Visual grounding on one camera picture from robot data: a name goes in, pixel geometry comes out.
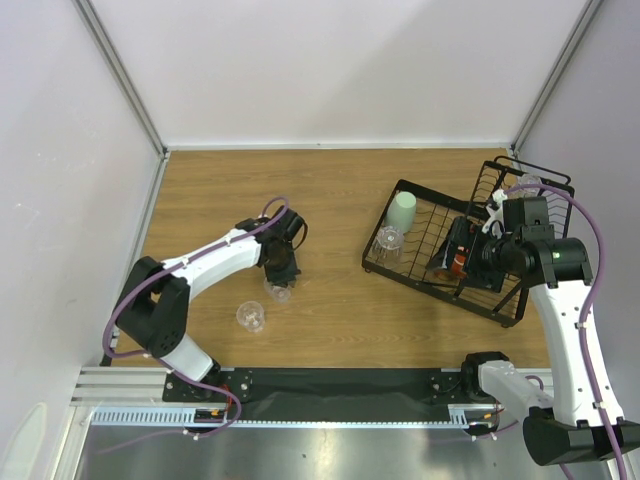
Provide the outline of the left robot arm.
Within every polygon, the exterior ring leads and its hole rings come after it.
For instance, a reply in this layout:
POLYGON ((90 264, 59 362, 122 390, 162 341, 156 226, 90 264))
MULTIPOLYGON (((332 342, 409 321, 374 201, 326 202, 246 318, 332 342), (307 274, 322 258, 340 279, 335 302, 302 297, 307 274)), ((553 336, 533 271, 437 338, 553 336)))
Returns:
POLYGON ((191 302, 222 280, 245 269, 262 268, 268 283, 285 289, 300 269, 294 239, 309 227, 284 206, 274 217, 249 218, 222 238, 182 257, 156 261, 146 256, 134 264, 112 323, 140 347, 140 354, 185 377, 185 389, 198 400, 213 398, 221 366, 187 334, 191 302))

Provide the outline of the green plastic cup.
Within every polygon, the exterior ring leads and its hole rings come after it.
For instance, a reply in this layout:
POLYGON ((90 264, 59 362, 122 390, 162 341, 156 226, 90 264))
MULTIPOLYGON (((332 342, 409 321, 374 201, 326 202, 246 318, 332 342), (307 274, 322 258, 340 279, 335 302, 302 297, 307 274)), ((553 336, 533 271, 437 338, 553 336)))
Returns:
POLYGON ((387 208, 384 225, 406 234, 413 225, 416 209, 417 199, 415 195, 407 191, 400 191, 395 194, 387 208))

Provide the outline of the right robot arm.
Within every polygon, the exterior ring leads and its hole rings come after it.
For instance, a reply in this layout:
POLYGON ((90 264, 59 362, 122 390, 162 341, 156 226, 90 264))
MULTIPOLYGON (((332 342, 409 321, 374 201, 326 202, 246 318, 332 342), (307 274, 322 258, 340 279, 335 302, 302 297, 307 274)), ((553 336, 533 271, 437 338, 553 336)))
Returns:
POLYGON ((559 238, 543 196, 509 199, 497 191, 488 220, 455 218, 428 268, 498 291, 512 275, 532 295, 543 322, 554 392, 548 394, 500 352, 470 354, 460 389, 473 402, 492 398, 522 426, 540 466, 615 460, 639 446, 639 426, 626 419, 611 387, 593 314, 598 274, 577 238, 559 238))

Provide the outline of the orange black mug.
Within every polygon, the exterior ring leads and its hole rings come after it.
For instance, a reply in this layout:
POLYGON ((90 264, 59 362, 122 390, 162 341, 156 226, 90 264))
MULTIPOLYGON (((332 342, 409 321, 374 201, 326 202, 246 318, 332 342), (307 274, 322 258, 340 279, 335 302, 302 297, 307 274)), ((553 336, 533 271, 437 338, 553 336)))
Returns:
POLYGON ((439 266, 434 270, 437 280, 444 282, 454 282, 467 278, 465 262, 467 257, 464 254, 455 254, 451 259, 444 258, 439 266))

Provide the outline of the small clear glass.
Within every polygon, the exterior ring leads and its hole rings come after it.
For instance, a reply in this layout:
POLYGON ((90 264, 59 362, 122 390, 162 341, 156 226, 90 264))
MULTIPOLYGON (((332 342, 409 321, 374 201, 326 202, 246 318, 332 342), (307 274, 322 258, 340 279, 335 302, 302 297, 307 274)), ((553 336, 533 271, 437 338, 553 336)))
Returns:
POLYGON ((540 183, 541 179, 538 176, 525 173, 517 179, 516 185, 519 186, 520 189, 517 190, 514 195, 519 198, 536 197, 540 192, 540 189, 537 188, 537 185, 540 183))
POLYGON ((268 279, 264 281, 264 289, 269 297, 277 303, 286 303, 291 298, 291 288, 276 285, 268 279))
POLYGON ((239 306, 236 312, 238 323, 252 333, 264 329, 266 318, 263 306, 256 301, 248 301, 239 306))

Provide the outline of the large clear faceted glass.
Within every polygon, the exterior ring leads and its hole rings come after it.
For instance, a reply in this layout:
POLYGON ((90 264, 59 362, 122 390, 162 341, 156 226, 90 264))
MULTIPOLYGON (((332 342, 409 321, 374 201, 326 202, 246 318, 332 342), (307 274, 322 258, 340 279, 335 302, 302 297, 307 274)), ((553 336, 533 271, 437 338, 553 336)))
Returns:
POLYGON ((385 268, 394 269, 400 264, 404 249, 404 234, 393 226, 384 226, 376 234, 372 257, 385 268))

